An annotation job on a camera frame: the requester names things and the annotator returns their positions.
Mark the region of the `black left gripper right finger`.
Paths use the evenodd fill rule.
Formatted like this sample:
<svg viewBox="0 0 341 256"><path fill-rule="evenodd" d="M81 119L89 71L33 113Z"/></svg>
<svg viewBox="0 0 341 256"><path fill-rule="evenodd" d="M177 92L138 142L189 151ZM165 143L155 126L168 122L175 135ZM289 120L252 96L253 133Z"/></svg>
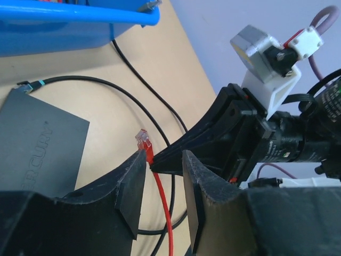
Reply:
<svg viewBox="0 0 341 256"><path fill-rule="evenodd" d="M194 255L340 255L340 188L239 189L182 154Z"/></svg>

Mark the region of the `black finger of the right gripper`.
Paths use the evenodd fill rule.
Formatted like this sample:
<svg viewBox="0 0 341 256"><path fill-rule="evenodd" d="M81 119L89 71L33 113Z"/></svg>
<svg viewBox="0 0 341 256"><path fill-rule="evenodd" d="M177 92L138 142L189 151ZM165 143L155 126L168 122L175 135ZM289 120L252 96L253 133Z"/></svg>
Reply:
<svg viewBox="0 0 341 256"><path fill-rule="evenodd" d="M182 175L182 152L189 150L209 170L232 176L237 155L252 145L256 115L257 101L248 89L223 87L202 119L153 158L151 171Z"/></svg>

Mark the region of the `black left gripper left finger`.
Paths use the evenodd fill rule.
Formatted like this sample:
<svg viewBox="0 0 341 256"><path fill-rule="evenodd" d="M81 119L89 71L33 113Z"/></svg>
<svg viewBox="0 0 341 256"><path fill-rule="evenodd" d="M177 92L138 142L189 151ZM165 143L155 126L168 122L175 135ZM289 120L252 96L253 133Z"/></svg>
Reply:
<svg viewBox="0 0 341 256"><path fill-rule="evenodd" d="M146 155L62 198L1 192L1 255L130 255L139 229Z"/></svg>

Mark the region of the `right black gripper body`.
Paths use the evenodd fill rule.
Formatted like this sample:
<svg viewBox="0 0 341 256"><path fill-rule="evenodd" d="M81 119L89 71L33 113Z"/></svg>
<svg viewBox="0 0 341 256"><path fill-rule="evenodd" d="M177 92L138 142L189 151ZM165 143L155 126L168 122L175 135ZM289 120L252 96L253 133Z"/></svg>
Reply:
<svg viewBox="0 0 341 256"><path fill-rule="evenodd" d="M233 175L223 176L230 183L246 181L257 163L320 163L316 173L340 177L340 139L320 131L317 121L281 111L266 121L257 113L254 128L252 145L237 155Z"/></svg>

